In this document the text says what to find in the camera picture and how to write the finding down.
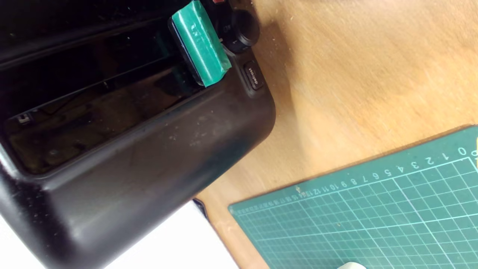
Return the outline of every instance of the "green tape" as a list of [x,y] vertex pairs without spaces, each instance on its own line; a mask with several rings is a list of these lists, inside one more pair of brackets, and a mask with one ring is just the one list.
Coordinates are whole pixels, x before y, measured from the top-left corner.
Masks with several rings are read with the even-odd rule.
[[231,68],[231,62],[201,2],[192,1],[176,12],[172,20],[204,86],[219,82]]

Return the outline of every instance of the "cutting mat grid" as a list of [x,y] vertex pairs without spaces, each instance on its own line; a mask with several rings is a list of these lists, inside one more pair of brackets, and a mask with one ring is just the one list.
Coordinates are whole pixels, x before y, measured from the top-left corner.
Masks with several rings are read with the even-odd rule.
[[466,157],[234,217],[273,269],[474,269],[477,199]]

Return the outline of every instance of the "switch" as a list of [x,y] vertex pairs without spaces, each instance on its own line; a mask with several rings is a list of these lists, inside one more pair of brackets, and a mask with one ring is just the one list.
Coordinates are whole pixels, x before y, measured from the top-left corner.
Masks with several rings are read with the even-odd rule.
[[221,22],[220,36],[232,53],[242,53],[259,39],[259,23],[249,11],[235,10],[230,19]]
[[262,76],[259,65],[255,61],[250,61],[244,65],[244,71],[254,90],[258,90],[264,85],[264,77]]

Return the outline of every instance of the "black knob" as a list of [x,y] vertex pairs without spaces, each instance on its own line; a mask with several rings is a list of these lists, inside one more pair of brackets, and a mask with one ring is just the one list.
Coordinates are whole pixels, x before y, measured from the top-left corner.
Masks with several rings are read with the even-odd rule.
[[224,45],[233,53],[241,53],[259,40],[259,23],[249,11],[235,10],[221,27]]

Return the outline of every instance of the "black button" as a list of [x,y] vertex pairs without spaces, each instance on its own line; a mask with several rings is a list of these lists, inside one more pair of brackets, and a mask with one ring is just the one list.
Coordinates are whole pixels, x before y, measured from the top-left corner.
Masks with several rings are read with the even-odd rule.
[[261,69],[256,62],[250,61],[244,65],[244,71],[246,71],[247,78],[254,90],[258,90],[264,85],[264,78],[261,74]]

